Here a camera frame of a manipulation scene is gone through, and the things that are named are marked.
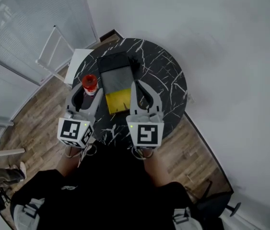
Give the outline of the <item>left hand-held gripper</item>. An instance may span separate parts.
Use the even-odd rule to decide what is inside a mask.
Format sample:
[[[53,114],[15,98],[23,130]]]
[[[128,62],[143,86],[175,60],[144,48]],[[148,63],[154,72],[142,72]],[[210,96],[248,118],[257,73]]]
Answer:
[[[94,117],[103,98],[103,88],[94,96],[86,96],[84,113],[78,112],[84,99],[84,88],[77,84],[66,98],[65,115],[59,118],[57,139],[67,146],[84,149],[94,132]]]

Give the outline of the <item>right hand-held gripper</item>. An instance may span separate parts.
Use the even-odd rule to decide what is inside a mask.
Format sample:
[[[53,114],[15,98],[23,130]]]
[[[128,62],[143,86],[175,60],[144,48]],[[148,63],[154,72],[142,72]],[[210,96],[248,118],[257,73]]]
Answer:
[[[144,109],[147,114],[140,114],[137,90],[142,92],[148,102],[148,107]],[[149,84],[141,80],[135,80],[131,85],[130,114],[126,117],[126,122],[134,147],[160,147],[164,132],[162,100]]]

